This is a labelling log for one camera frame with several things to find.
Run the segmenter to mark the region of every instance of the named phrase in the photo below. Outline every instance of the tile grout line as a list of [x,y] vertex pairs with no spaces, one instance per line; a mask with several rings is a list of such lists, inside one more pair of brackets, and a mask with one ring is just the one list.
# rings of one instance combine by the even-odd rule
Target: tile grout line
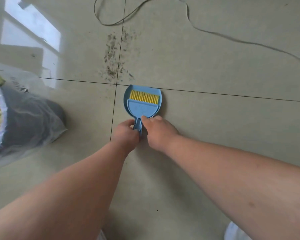
[[[57,78],[46,78],[40,77],[42,79],[52,79],[52,80],[61,80],[61,81],[71,81],[71,82],[81,82],[81,83],[96,83],[96,84],[108,84],[117,86],[129,86],[124,84],[115,84],[115,83],[106,83],[106,82],[96,82],[96,81],[79,81],[79,80],[68,80],[68,79],[57,79]],[[246,95],[235,95],[235,94],[226,94],[226,93],[216,93],[216,92],[200,92],[200,91],[191,91],[191,90],[181,90],[181,89],[172,89],[172,88],[158,88],[163,90],[172,90],[172,91],[181,91],[181,92],[197,92],[197,93],[206,93],[206,94],[216,94],[216,95],[226,95],[226,96],[236,96],[244,98],[256,98],[256,99],[270,99],[270,100],[279,100],[279,101],[290,101],[290,102],[300,102],[300,100],[291,100],[291,99],[281,99],[281,98],[271,98],[271,97],[256,97],[256,96],[246,96]]]
[[122,20],[122,29],[121,29],[121,38],[120,38],[120,50],[119,50],[119,61],[118,61],[118,70],[117,70],[117,80],[115,83],[115,91],[114,91],[114,101],[113,101],[113,112],[112,112],[112,122],[111,122],[111,132],[110,132],[110,141],[112,136],[112,127],[113,127],[113,117],[115,115],[115,105],[116,105],[116,94],[117,94],[117,85],[118,85],[118,76],[119,76],[119,66],[120,66],[120,54],[121,54],[121,44],[122,44],[122,36],[124,33],[124,14],[126,11],[126,1],[124,0],[124,9],[123,9],[123,20]]

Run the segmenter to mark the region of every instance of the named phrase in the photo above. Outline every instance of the hand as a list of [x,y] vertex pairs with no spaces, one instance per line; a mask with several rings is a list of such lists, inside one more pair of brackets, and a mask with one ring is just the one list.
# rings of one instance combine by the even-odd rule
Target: hand
[[113,140],[122,143],[122,146],[131,152],[139,143],[139,132],[132,129],[130,126],[134,125],[134,119],[126,120],[120,123],[114,130]]
[[178,130],[161,116],[154,118],[141,117],[144,127],[148,131],[148,143],[153,149],[165,152],[173,137],[179,134]]

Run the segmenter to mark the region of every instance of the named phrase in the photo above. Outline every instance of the tile floor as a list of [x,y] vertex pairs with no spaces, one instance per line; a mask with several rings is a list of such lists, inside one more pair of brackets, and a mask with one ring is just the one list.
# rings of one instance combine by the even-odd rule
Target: tile floor
[[[0,168],[0,208],[110,140],[129,84],[161,88],[181,133],[300,166],[300,63],[193,29],[184,4],[147,3],[123,25],[94,0],[0,0],[0,62],[34,72],[66,111],[56,142]],[[143,0],[103,0],[120,20]],[[199,27],[300,56],[300,0],[186,0]],[[114,239],[222,239],[229,219],[146,140],[128,156],[104,231]]]

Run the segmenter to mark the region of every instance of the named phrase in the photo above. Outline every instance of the brush bristle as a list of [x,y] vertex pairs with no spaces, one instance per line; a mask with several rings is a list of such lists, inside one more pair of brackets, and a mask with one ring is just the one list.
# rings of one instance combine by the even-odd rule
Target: brush bristle
[[159,104],[159,95],[155,95],[147,92],[139,92],[136,90],[131,91],[130,99],[147,102],[151,104]]

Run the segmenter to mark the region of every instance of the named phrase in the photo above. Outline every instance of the cable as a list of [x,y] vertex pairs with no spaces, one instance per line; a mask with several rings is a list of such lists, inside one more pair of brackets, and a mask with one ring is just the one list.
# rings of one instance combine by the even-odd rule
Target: cable
[[[94,14],[97,18],[97,20],[99,21],[99,23],[103,26],[116,26],[116,25],[120,25],[124,20],[130,20],[132,17],[134,17],[138,12],[139,10],[141,9],[142,6],[144,6],[144,4],[150,2],[150,1],[154,1],[154,0],[145,0],[143,1],[139,6],[137,6],[136,9],[134,9],[131,13],[129,13],[127,16],[123,17],[123,19],[119,20],[118,22],[115,22],[115,23],[112,23],[112,24],[105,24],[103,23],[101,20],[100,20],[100,10],[102,8],[102,5],[103,3],[101,3],[100,7],[98,8],[98,11],[96,12],[96,3],[97,3],[97,0],[95,0],[94,2],[94,6],[93,6],[93,11],[94,11]],[[230,40],[232,42],[236,42],[236,43],[242,43],[242,44],[252,44],[252,45],[257,45],[257,46],[262,46],[264,48],[267,48],[267,49],[270,49],[270,50],[273,50],[273,51],[277,51],[277,52],[281,52],[281,53],[284,53],[284,54],[287,54],[289,56],[292,56],[293,58],[295,58],[296,60],[298,60],[300,62],[300,57],[297,56],[297,55],[294,55],[290,52],[287,52],[287,51],[284,51],[282,49],[279,49],[279,48],[275,48],[275,47],[272,47],[272,46],[269,46],[269,45],[265,45],[265,44],[261,44],[261,43],[256,43],[256,42],[249,42],[249,41],[244,41],[244,40],[240,40],[240,39],[237,39],[237,38],[234,38],[232,36],[229,36],[229,35],[226,35],[226,34],[222,34],[222,33],[218,33],[218,32],[213,32],[213,31],[208,31],[208,30],[204,30],[204,29],[201,29],[201,28],[198,28],[196,27],[195,25],[193,25],[193,23],[191,22],[190,20],[190,9],[189,9],[189,5],[184,1],[184,0],[176,0],[176,1],[180,1],[182,3],[184,3],[186,5],[186,15],[187,15],[187,18],[188,18],[188,21],[190,22],[191,26],[193,28],[195,28],[196,30],[199,30],[201,32],[205,32],[205,33],[208,33],[208,34],[212,34],[212,35],[215,35],[215,36],[219,36],[219,37],[222,37],[224,39],[227,39],[227,40]]]

